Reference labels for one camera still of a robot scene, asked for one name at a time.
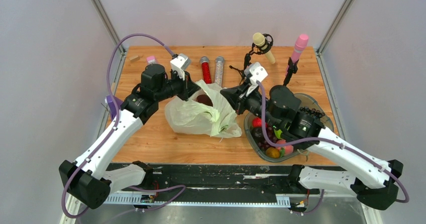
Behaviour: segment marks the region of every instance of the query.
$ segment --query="wooden board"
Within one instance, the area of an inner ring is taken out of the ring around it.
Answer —
[[[215,72],[215,59],[217,56],[225,58],[223,87],[237,86],[241,80],[237,71],[229,68],[233,65],[243,67],[244,55],[249,47],[236,46],[194,46],[171,47],[179,54],[187,55],[192,64],[187,68],[192,80],[202,79],[199,60],[202,56],[210,59],[210,72],[212,79]],[[292,47],[273,47],[272,52],[276,63],[270,64],[265,56],[254,55],[252,62],[259,61],[268,72],[268,77],[262,82],[269,93],[269,89],[282,84],[288,58],[293,51]],[[140,60],[130,62],[132,56],[141,56]],[[167,71],[170,70],[170,55],[162,47],[130,47],[121,74],[116,96],[124,99],[133,87],[141,81],[141,73],[146,66],[146,57],[154,55]],[[303,92],[315,98],[325,113],[333,118],[323,79],[316,61],[312,47],[308,47],[301,55],[298,64],[299,70],[293,75],[288,87],[294,93]],[[238,116],[237,122],[243,130],[239,138],[223,139],[207,135],[177,134],[169,127],[164,116],[164,107],[169,100],[160,102],[159,110],[137,131],[121,148],[114,157],[114,162],[133,162],[140,160],[145,163],[181,163],[181,164],[253,164],[273,165],[257,156],[248,143],[243,129],[243,120],[247,112]],[[309,161],[304,156],[293,157],[280,165],[305,164],[305,165],[333,165],[330,160],[311,153]]]

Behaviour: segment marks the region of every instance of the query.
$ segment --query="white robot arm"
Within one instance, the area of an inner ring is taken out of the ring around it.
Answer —
[[[114,171],[106,169],[130,136],[158,110],[158,102],[174,96],[188,100],[199,90],[185,71],[190,63],[187,56],[176,55],[170,61],[170,79],[160,64],[149,64],[145,68],[141,83],[121,104],[120,118],[114,118],[95,143],[73,163],[65,160],[60,165],[59,173],[64,187],[70,182],[68,193],[95,209],[110,193],[144,182],[151,184],[152,168],[140,161]]]
[[[246,79],[241,85],[221,90],[237,114],[248,110],[256,116],[262,116],[264,136],[267,122],[275,130],[282,131],[281,138],[287,141],[286,145],[320,154],[346,170],[328,171],[293,165],[287,178],[289,182],[306,189],[348,193],[367,206],[380,210],[387,209],[396,201],[398,187],[394,179],[399,178],[403,168],[399,161],[378,159],[341,139],[325,127],[318,117],[300,109],[300,99],[284,85],[272,87],[267,101],[261,85],[267,73],[259,63],[250,65],[244,73]],[[282,147],[265,138],[270,145]]]

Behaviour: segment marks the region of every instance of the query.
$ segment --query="test tube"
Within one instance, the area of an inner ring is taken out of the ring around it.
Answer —
[[[207,57],[201,57],[200,64],[201,64],[201,70],[202,70],[202,78],[205,83],[209,84],[211,83],[211,76],[210,76],[210,67],[209,64],[210,61]]]
[[[222,87],[225,59],[222,56],[216,58],[215,83]]]

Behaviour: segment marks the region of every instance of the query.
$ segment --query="clear test tube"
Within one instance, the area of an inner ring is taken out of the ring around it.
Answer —
[[[222,87],[222,79],[224,76],[225,59],[222,56],[216,58],[215,83]]]

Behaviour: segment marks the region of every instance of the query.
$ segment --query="white plastic bag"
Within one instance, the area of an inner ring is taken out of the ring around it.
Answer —
[[[222,88],[216,83],[206,84],[203,80],[196,84],[201,90],[189,97],[188,101],[175,97],[165,107],[166,119],[173,131],[219,138],[241,136],[242,131],[236,121],[237,114],[221,95]],[[201,94],[209,96],[213,107],[196,101]]]

